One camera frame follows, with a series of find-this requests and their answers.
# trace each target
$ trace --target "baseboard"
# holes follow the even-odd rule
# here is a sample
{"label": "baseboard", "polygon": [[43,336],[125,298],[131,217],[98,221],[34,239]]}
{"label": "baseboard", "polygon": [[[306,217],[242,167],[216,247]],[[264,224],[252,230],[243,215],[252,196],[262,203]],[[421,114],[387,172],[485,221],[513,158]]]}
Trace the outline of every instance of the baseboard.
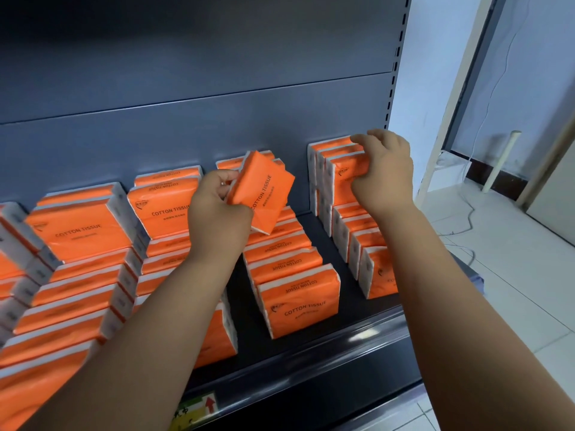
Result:
{"label": "baseboard", "polygon": [[[469,157],[464,156],[463,154],[459,154],[456,151],[451,152],[459,157],[463,157],[466,160],[469,159]],[[493,166],[487,165],[476,159],[471,159],[471,166],[469,168],[469,172],[467,173],[467,178],[475,181],[478,184],[484,185],[492,169]],[[508,172],[500,171],[499,175],[497,175],[497,178],[495,178],[491,188],[497,193],[506,196],[513,201],[517,201],[517,198],[519,195],[521,195],[521,192],[523,192],[523,189],[526,186],[527,180],[523,180],[522,178]]]}

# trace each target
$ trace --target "white wall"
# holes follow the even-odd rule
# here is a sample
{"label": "white wall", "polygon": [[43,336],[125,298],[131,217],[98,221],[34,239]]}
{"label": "white wall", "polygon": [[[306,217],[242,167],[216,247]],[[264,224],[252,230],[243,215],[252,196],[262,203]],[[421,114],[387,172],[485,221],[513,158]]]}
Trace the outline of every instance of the white wall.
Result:
{"label": "white wall", "polygon": [[503,169],[529,179],[575,110],[575,0],[507,0],[453,150],[470,155],[485,117],[489,95],[499,82],[489,115],[477,136],[475,159],[493,165],[511,130],[523,134]]}
{"label": "white wall", "polygon": [[411,143],[414,197],[438,136],[480,1],[412,0],[389,129]]}

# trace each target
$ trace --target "store shelf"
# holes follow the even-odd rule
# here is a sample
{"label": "store shelf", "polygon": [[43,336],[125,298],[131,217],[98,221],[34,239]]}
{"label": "store shelf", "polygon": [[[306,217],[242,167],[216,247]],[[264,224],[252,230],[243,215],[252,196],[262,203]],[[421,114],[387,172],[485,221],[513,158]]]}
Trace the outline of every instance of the store shelf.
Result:
{"label": "store shelf", "polygon": [[[239,354],[196,369],[182,400],[214,392],[218,416],[226,415],[409,336],[399,296],[365,299],[320,221],[312,214],[298,219],[341,277],[338,314],[271,340],[239,261],[227,286]],[[481,277],[458,262],[482,289]]]}

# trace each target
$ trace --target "person's left hand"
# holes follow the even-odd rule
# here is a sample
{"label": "person's left hand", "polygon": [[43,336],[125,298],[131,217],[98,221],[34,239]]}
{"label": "person's left hand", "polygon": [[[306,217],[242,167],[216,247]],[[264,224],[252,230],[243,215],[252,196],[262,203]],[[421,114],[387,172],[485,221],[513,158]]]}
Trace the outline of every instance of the person's left hand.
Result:
{"label": "person's left hand", "polygon": [[249,207],[224,202],[230,188],[226,182],[238,174],[226,169],[212,171],[202,179],[192,196],[187,222],[190,255],[194,260],[235,264],[244,250],[254,212]]}

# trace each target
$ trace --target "forearm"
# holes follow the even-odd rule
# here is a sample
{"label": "forearm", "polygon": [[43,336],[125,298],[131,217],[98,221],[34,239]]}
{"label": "forearm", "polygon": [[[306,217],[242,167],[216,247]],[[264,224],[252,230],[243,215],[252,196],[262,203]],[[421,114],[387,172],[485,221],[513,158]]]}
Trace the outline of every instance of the forearm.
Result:
{"label": "forearm", "polygon": [[22,429],[167,429],[233,268],[182,263]]}
{"label": "forearm", "polygon": [[423,214],[409,206],[376,221],[442,428],[573,426],[571,401],[473,287]]}

